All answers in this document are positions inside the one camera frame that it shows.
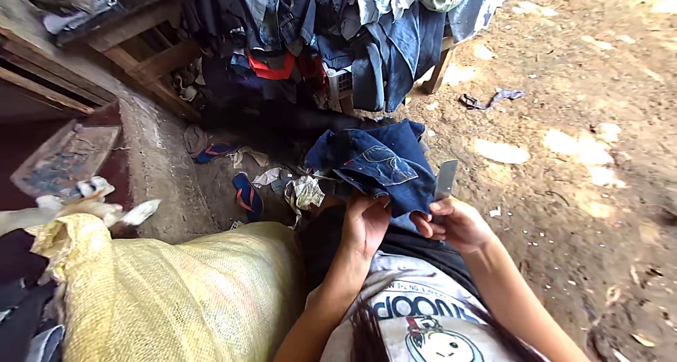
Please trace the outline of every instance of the blue flip-flop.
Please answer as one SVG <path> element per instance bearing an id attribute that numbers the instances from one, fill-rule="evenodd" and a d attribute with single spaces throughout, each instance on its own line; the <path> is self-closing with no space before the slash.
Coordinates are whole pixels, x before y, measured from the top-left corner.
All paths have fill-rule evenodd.
<path id="1" fill-rule="evenodd" d="M 237 144 L 233 145 L 229 142 L 217 142 L 215 144 L 211 144 L 207 149 L 201 151 L 198 154 L 198 157 L 195 158 L 195 162 L 207 163 L 213 160 L 214 158 L 231 155 L 234 152 L 236 152 L 239 148 L 240 145 Z"/>
<path id="2" fill-rule="evenodd" d="M 249 182 L 247 175 L 242 171 L 238 173 L 233 178 L 233 186 L 238 189 L 236 197 L 238 204 L 247 210 L 247 219 L 250 222 L 257 221 L 263 213 L 263 200 Z"/>

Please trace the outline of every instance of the dark hair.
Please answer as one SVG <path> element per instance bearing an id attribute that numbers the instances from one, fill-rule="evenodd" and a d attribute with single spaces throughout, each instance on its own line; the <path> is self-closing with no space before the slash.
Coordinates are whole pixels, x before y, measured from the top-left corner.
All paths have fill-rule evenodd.
<path id="1" fill-rule="evenodd" d="M 503 345 L 503 348 L 516 361 L 546 362 L 529 345 L 512 334 L 501 325 L 491 314 L 475 305 L 466 303 L 470 311 L 489 325 L 489 332 Z M 383 334 L 378 326 L 378 317 L 374 309 L 365 302 L 360 302 L 358 309 L 351 316 L 353 325 L 352 362 L 389 362 L 388 350 L 383 343 Z"/>

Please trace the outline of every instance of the hand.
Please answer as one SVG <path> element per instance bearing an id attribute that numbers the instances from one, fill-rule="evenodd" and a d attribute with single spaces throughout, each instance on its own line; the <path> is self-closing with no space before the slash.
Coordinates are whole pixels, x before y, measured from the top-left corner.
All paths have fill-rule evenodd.
<path id="1" fill-rule="evenodd" d="M 496 239 L 479 212 L 468 203 L 448 197 L 430 204 L 433 215 L 442 216 L 442 223 L 430 223 L 432 216 L 414 211 L 411 221 L 424 237 L 444 240 L 453 245 L 461 254 L 471 254 L 480 246 Z"/>
<path id="2" fill-rule="evenodd" d="M 391 218 L 390 197 L 353 194 L 343 219 L 341 248 L 371 260 L 383 241 Z"/>

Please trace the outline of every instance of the cartoon face print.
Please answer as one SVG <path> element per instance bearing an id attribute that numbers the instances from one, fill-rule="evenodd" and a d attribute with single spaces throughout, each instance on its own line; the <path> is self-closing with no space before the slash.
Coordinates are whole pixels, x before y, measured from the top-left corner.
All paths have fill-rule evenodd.
<path id="1" fill-rule="evenodd" d="M 407 349 L 416 362 L 483 362 L 477 346 L 461 333 L 444 329 L 431 316 L 407 317 Z"/>
<path id="2" fill-rule="evenodd" d="M 475 355 L 469 341 L 449 333 L 427 332 L 420 348 L 426 362 L 472 362 Z"/>

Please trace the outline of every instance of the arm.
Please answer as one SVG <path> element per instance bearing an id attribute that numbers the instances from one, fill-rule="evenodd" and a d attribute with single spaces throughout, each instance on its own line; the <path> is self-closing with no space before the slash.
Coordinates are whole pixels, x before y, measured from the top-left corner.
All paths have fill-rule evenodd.
<path id="1" fill-rule="evenodd" d="M 475 208 L 447 198 L 433 203 L 431 211 L 444 216 L 442 225 L 429 223 L 431 217 L 420 213 L 411 220 L 424 236 L 445 240 L 459 249 L 480 295 L 501 325 L 552 362 L 588 361 L 538 301 Z"/>
<path id="2" fill-rule="evenodd" d="M 341 245 L 317 294 L 277 350 L 274 362 L 318 361 L 331 333 L 367 278 L 372 256 L 388 228 L 388 201 L 355 196 L 343 219 Z"/>

